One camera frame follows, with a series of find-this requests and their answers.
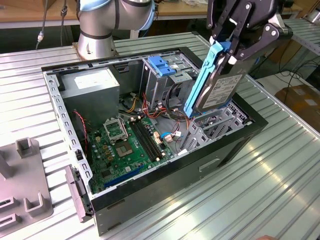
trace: ram slot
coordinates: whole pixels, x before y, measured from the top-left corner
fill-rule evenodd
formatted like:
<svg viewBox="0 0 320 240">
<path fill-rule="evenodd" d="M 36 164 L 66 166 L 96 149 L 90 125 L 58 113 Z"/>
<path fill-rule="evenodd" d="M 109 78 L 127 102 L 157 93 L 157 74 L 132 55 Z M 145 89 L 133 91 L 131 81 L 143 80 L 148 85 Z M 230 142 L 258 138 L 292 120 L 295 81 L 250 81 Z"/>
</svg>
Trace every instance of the ram slot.
<svg viewBox="0 0 320 240">
<path fill-rule="evenodd" d="M 154 140 L 150 137 L 145 126 L 141 122 L 138 122 L 137 127 L 143 133 L 143 135 L 145 135 L 145 139 L 148 142 L 148 144 L 150 144 L 152 151 L 156 154 L 156 156 L 159 159 L 161 159 L 162 158 L 161 152 L 160 152 L 159 148 L 157 147 L 157 145 L 155 144 Z"/>
<path fill-rule="evenodd" d="M 149 156 L 152 162 L 156 161 L 157 158 L 161 158 L 161 152 L 157 148 L 156 144 L 149 136 L 149 133 L 141 124 L 141 122 L 131 122 L 130 124 L 131 129 L 133 130 L 136 138 L 138 139 L 139 143 L 146 151 L 147 155 Z"/>
</svg>

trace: gray fixture block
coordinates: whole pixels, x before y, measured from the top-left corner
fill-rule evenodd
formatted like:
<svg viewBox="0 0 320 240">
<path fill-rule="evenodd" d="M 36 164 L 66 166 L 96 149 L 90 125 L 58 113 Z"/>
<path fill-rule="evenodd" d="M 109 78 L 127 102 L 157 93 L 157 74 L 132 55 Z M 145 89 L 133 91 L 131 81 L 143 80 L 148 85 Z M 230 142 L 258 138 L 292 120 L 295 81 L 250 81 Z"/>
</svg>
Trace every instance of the gray fixture block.
<svg viewBox="0 0 320 240">
<path fill-rule="evenodd" d="M 44 199 L 41 192 L 38 192 L 38 201 L 30 202 L 28 198 L 23 199 L 24 211 L 28 213 L 32 218 L 44 213 L 47 208 L 47 200 Z"/>
<path fill-rule="evenodd" d="M 17 200 L 12 196 L 7 199 L 0 200 L 0 212 L 7 211 L 12 209 L 18 205 Z"/>
<path fill-rule="evenodd" d="M 0 238 L 53 213 L 38 141 L 0 147 L 0 174 Z"/>
<path fill-rule="evenodd" d="M 13 169 L 6 162 L 4 155 L 4 152 L 0 151 L 0 175 L 2 175 L 5 180 L 12 177 Z"/>
<path fill-rule="evenodd" d="M 0 218 L 0 233 L 6 229 L 10 229 L 21 222 L 21 218 L 15 213 Z"/>
</svg>

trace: cardboard box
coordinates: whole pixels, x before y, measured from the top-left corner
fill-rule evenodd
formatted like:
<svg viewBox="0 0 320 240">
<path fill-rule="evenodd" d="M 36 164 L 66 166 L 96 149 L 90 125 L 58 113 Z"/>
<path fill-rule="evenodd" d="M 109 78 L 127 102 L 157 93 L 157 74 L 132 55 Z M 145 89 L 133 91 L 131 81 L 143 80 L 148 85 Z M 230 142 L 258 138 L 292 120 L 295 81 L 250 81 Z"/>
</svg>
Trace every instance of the cardboard box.
<svg viewBox="0 0 320 240">
<path fill-rule="evenodd" d="M 50 8 L 55 1 L 56 0 L 48 0 L 48 8 Z M 0 4 L 43 12 L 46 7 L 46 0 L 0 0 Z"/>
<path fill-rule="evenodd" d="M 284 102 L 286 93 L 287 88 L 283 88 L 275 97 Z M 320 94 L 307 85 L 292 86 L 288 88 L 285 105 L 320 133 Z"/>
</svg>

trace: sticker on hard drive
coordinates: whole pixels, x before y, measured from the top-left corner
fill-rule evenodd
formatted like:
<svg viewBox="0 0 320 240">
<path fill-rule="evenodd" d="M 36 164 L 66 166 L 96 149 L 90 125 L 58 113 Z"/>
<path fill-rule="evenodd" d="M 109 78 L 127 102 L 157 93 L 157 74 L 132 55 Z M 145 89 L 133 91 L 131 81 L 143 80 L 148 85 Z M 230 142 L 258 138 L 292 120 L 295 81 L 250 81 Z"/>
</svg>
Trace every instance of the sticker on hard drive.
<svg viewBox="0 0 320 240">
<path fill-rule="evenodd" d="M 243 75 L 240 74 L 218 79 L 213 86 L 209 97 L 205 101 L 203 108 L 208 108 L 224 103 L 228 99 L 229 95 L 232 93 L 242 76 Z"/>
</svg>

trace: yellow wire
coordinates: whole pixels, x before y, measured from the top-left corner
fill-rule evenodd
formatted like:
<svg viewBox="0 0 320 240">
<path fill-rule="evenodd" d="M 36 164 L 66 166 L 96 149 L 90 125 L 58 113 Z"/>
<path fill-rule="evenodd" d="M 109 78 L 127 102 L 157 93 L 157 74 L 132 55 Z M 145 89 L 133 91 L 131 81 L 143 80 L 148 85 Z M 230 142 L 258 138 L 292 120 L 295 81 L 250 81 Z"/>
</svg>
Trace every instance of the yellow wire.
<svg viewBox="0 0 320 240">
<path fill-rule="evenodd" d="M 137 100 L 137 98 L 135 97 L 134 100 L 133 100 L 132 107 L 131 107 L 128 111 L 126 111 L 127 113 L 131 113 L 131 112 L 135 109 L 135 107 L 136 107 L 136 100 Z"/>
</svg>

